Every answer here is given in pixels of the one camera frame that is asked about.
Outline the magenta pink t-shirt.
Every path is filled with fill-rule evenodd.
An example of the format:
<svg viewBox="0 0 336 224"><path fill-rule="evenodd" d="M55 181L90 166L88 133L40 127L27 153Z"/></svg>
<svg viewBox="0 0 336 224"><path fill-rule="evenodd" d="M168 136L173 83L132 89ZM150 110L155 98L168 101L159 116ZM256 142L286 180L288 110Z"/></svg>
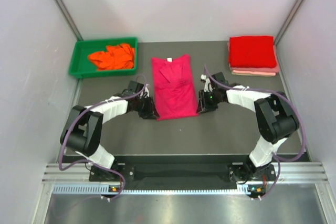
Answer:
<svg viewBox="0 0 336 224"><path fill-rule="evenodd" d="M198 116L191 58L152 58L154 102L159 120Z"/></svg>

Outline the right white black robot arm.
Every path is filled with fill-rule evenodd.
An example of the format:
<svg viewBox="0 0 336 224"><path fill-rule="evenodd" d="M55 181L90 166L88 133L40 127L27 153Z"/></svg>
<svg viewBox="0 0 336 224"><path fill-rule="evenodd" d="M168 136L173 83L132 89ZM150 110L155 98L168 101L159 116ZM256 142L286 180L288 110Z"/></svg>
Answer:
<svg viewBox="0 0 336 224"><path fill-rule="evenodd" d="M264 174L278 148L299 129L299 120L283 93L251 91L237 83L229 84L223 73L210 77L203 74L204 88L198 92L197 113L218 109L229 103L255 113L260 138L242 166L232 171L231 178L238 184L256 180Z"/></svg>

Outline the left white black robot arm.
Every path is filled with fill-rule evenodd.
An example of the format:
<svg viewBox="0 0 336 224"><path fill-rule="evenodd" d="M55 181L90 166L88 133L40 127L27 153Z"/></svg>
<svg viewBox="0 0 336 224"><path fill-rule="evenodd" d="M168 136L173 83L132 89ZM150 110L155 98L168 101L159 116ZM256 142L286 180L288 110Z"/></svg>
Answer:
<svg viewBox="0 0 336 224"><path fill-rule="evenodd" d="M159 119L146 84L130 81L121 93L90 106L74 106L60 137L62 149L69 148L101 170L107 180L119 174L118 162L101 144L103 125L129 112L137 112L142 119Z"/></svg>

